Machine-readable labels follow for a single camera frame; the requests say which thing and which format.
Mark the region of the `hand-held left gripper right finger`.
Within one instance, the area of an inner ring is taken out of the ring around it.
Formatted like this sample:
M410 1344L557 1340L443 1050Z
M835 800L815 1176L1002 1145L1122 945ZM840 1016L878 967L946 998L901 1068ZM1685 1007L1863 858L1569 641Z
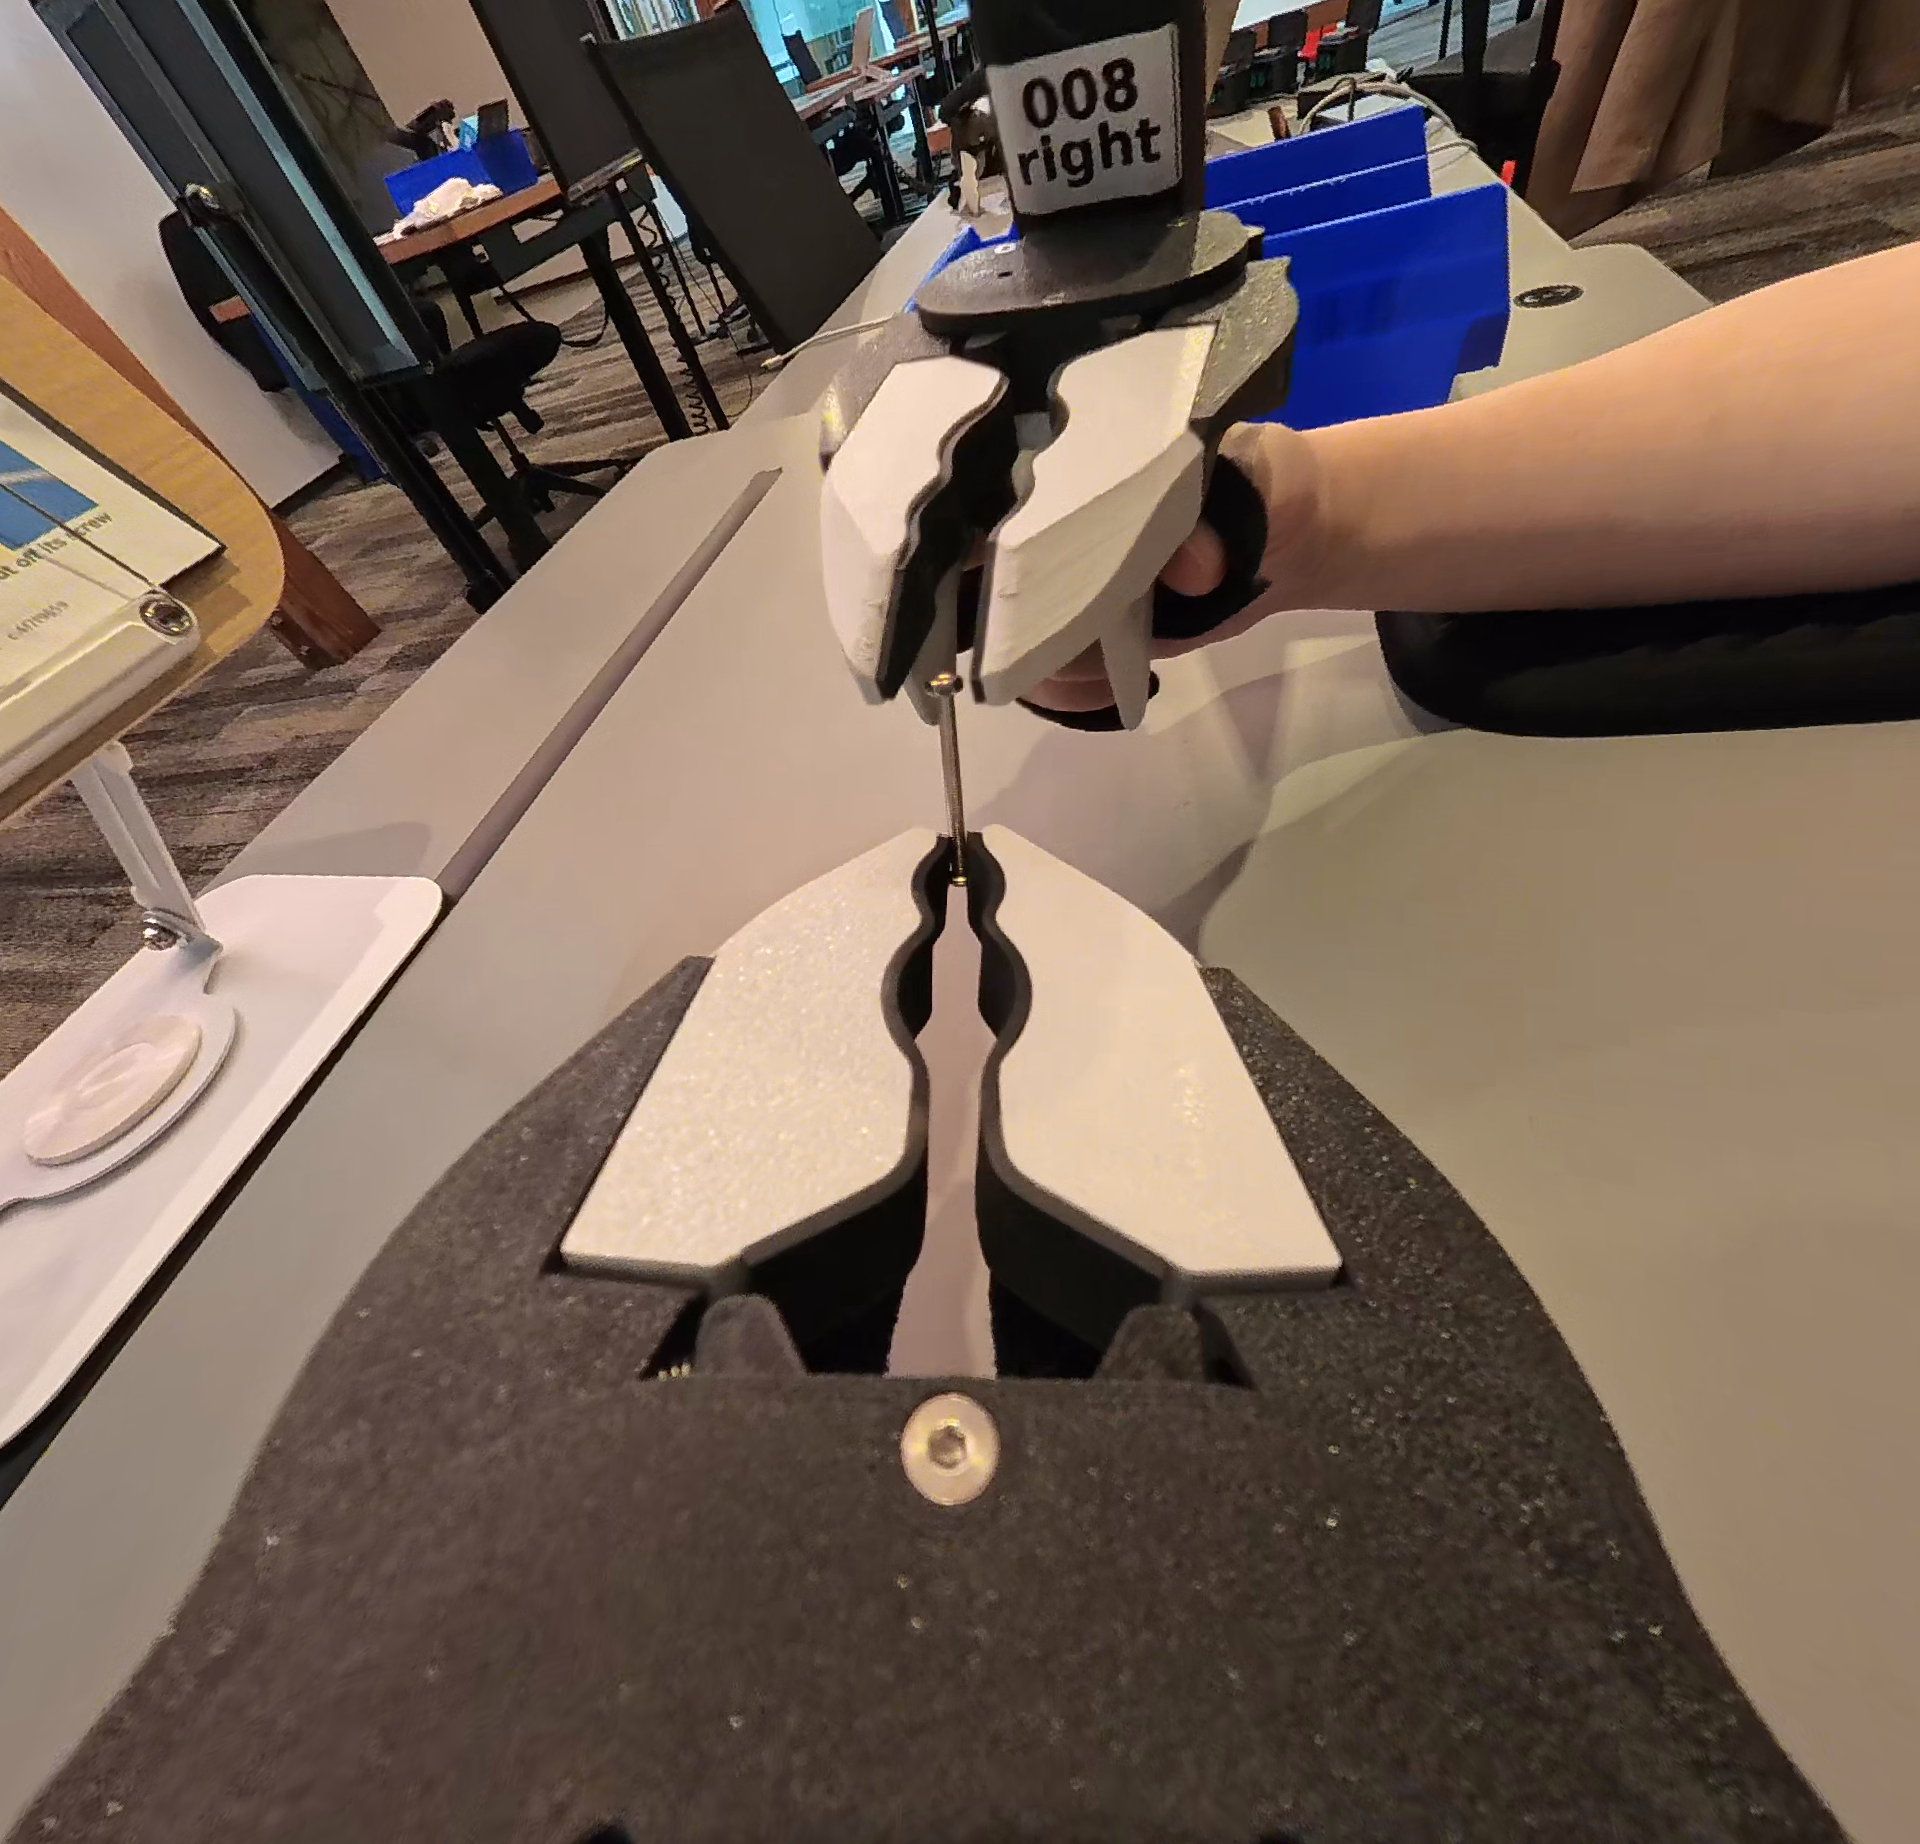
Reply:
M999 1301L1106 1348L1148 1304L1335 1285L1335 1240L1187 947L1018 831L979 831L967 871Z

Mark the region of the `long metal screw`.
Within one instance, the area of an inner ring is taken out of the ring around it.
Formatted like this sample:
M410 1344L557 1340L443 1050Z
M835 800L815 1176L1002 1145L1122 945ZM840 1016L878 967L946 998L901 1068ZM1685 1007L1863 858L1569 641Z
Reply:
M968 814L957 745L957 700L937 704L931 699L933 722L938 735L943 790L948 801L950 879L951 888L968 884Z

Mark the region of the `blue plastic bin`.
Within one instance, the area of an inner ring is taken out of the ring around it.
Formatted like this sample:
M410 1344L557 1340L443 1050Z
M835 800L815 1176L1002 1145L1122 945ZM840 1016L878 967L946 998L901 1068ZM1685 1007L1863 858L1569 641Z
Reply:
M1444 402L1497 363L1504 191L1432 184L1428 107L1231 152L1126 64L1036 76L1014 117L1014 232L921 285L885 408L937 451L1042 415L1130 460L1226 425L1318 428Z
M513 195L541 180L542 165L523 129L503 129L498 136L472 132L472 136L474 144L468 148L437 152L383 175L398 218L407 218L423 200L450 182L490 184L502 195Z

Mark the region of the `person's right forearm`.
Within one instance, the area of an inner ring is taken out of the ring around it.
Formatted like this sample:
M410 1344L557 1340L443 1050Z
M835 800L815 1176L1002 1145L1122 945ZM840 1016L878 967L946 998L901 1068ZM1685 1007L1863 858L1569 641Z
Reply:
M1329 608L1624 608L1914 583L1918 246L1313 444Z

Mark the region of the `wooden desk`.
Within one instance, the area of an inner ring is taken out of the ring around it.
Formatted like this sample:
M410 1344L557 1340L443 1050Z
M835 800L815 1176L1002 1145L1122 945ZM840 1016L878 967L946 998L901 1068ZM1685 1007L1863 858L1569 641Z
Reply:
M472 203L440 223L381 236L376 246L387 265L410 278L440 273L468 329L481 333L474 296L505 293L517 278L568 251L585 248L589 240L600 240L589 254L592 265L609 268L606 234L655 203L645 169L583 202L568 202L562 187L542 175L534 187Z

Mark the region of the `person's right hand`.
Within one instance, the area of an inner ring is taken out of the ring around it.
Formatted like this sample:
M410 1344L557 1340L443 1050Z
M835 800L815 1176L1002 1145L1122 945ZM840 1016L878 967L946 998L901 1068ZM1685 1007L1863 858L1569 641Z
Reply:
M1331 471L1311 437L1283 425L1227 428L1204 512L1162 566L1158 587L1180 608L1220 607L1231 554L1245 532L1263 536L1260 590L1235 610L1217 610L1213 624L1190 636L1155 624L1155 665L1235 641L1286 610L1329 607L1338 549Z

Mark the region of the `black high-back chair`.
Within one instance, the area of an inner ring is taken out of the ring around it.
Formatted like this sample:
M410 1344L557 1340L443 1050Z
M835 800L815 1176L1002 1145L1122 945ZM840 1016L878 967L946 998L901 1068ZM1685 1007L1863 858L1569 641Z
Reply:
M583 38L645 164L745 301L796 350L867 277L880 246L766 59L748 14L636 38Z

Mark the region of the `white cloth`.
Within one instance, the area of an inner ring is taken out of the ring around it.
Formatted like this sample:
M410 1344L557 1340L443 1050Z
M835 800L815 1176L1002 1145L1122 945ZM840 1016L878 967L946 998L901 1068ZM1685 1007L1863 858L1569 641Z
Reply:
M474 182L468 179L450 179L436 184L416 205L402 215L387 232L376 239L376 245L394 245L400 239L417 236L436 226L445 226L457 216L485 208L502 200L503 194L492 182Z

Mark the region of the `black monitor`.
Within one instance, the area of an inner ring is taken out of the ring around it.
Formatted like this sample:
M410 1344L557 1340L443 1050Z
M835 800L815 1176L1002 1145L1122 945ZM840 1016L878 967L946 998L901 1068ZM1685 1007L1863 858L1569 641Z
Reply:
M661 309L691 377L703 428L730 421L711 389L679 306L661 275L658 251L636 229L639 203L653 203L627 111L593 52L615 37L602 0L468 0L511 95L573 208L602 203L625 234L632 257Z

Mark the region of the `black wrist rest pad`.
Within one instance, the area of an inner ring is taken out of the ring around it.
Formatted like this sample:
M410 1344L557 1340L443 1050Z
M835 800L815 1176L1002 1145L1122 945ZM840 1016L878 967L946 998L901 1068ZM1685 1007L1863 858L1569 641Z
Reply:
M1918 718L1918 587L1637 608L1376 617L1402 697L1531 740L1899 724Z

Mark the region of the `tan coat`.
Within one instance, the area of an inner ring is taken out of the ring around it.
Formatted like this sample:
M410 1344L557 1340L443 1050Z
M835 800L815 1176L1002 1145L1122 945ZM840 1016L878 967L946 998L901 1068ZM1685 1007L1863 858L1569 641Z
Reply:
M1553 0L1528 202L1569 239L1706 168L1738 175L1916 90L1918 0Z

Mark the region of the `wooden instruction board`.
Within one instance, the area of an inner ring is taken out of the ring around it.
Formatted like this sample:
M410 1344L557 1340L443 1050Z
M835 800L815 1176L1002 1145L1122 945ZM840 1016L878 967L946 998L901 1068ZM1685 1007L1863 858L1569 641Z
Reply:
M99 354L3 282L3 379L30 410L83 444L112 470L185 514L222 551L175 581L199 624L193 655L121 703L56 756L5 783L5 818L75 776L85 756L144 724L266 627L282 594L282 561L267 517L235 471L158 410Z

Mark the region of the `monitor on floor stand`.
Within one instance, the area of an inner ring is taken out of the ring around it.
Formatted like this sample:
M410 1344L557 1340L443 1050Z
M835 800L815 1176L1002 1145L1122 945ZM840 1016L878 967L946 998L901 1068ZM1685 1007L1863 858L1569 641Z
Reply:
M349 421L492 608L545 536L232 0L30 0L276 354Z

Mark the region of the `printed instruction sheet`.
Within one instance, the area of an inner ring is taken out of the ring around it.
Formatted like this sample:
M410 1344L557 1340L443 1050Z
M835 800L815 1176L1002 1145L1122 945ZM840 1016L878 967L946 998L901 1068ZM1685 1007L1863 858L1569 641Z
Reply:
M175 581L221 551L198 522L5 392L5 783L193 655L202 632Z

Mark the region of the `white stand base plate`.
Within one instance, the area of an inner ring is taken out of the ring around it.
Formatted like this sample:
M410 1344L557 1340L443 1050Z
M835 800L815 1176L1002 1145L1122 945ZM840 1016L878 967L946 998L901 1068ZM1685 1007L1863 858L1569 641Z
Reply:
M437 921L421 877L193 898L110 743L70 778L142 947L3 1086L3 1447L61 1400Z

